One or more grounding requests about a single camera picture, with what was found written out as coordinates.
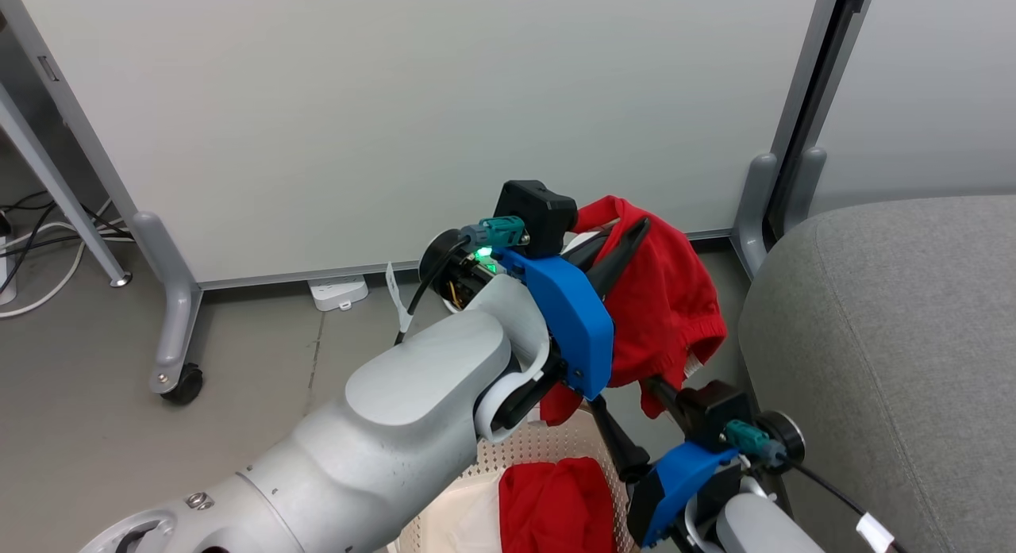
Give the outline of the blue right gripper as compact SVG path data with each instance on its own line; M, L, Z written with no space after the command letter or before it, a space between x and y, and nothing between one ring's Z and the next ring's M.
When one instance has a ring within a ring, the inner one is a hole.
M641 409L650 419L666 415L683 420L679 390L664 377L641 381ZM635 545L646 550L672 540L681 550L721 549L699 530L698 494L718 472L732 463L740 465L739 451L711 453L689 441L650 463L646 449L613 418L602 395L591 400L591 413L614 470L627 483L627 532Z

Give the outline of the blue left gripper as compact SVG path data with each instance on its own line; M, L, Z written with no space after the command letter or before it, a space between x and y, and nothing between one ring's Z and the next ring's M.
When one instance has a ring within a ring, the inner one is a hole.
M642 217L627 230L612 228L581 232L559 255L529 258L502 247L500 264L518 278L543 314L548 332L566 363L564 381L585 400L595 400L610 382L614 323L600 297L607 297L651 228ZM619 236L606 252L610 236ZM584 272L591 270L591 282Z

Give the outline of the red garment with white trim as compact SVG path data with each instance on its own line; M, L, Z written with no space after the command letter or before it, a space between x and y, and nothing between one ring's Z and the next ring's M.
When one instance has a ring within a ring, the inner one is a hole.
M614 321L610 387L640 387L640 407L656 419L664 406L651 393L660 378L680 388L689 358L707 362L727 335L714 282L682 232L628 200L607 195L582 206L573 232L612 228L606 253L628 228L649 221L642 245L606 297ZM616 553L614 500L602 467L592 458L523 463L498 481L502 553Z

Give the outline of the cream perforated laundry basket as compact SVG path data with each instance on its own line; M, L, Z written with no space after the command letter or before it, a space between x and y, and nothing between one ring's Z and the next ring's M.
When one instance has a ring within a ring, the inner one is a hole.
M610 453L607 451L594 416L580 409L563 425L549 427L541 421L525 422L500 444L482 440L478 460L431 505L425 507L389 543L385 553L455 553L451 535L467 520L473 520L471 510L482 500L493 509L497 506L494 492L505 469L523 463L550 463L561 459L595 459L610 488L614 507L614 552L639 553L637 543L625 526L628 495L619 480Z

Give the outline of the wide white partition panel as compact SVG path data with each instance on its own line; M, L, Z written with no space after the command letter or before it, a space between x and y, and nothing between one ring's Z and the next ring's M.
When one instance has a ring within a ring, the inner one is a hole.
M505 181L733 225L817 0L0 0L199 284L417 260Z

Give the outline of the grey fabric sofa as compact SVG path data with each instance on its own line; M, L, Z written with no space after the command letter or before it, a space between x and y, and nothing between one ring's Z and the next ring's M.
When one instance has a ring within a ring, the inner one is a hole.
M908 553L1016 553L1016 195L811 217L737 329L758 405Z

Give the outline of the narrow white partition panel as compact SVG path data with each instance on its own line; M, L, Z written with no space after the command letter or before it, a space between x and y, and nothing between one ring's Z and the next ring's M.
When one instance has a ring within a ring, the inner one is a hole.
M827 160L810 216L886 200L1016 194L1016 0L836 0L767 209L783 232L799 157Z

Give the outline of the grey partition foot with caster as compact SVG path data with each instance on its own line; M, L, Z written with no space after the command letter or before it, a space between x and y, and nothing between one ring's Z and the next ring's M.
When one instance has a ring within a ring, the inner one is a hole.
M183 365L189 363L187 350L203 292L155 213L135 213L132 232L164 288L162 332L149 380L150 390L161 395L173 390Z

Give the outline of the black caster wheel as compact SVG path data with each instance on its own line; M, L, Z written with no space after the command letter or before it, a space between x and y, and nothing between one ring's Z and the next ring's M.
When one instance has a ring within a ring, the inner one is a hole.
M170 402L175 407L186 407L199 396L203 386L204 376L200 367L186 363L181 369L179 380L173 390L162 393L160 397Z

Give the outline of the grey metal table leg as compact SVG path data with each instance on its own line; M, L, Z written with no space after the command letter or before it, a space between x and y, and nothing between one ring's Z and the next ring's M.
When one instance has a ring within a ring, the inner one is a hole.
M58 172L53 159L46 152L39 137L33 132L25 116L16 107L10 94L0 83L0 129L21 153L37 179L53 198L53 203L73 225L81 243L86 245L96 257L113 288L123 288L131 282L132 275L117 262L105 240L99 235L96 225L80 205L79 200Z

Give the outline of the white power adapter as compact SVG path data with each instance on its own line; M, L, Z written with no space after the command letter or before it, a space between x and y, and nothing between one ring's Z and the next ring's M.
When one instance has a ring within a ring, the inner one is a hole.
M0 306L13 302L17 295L16 275L13 275L16 256L10 255L13 246L14 235L10 232L0 235Z

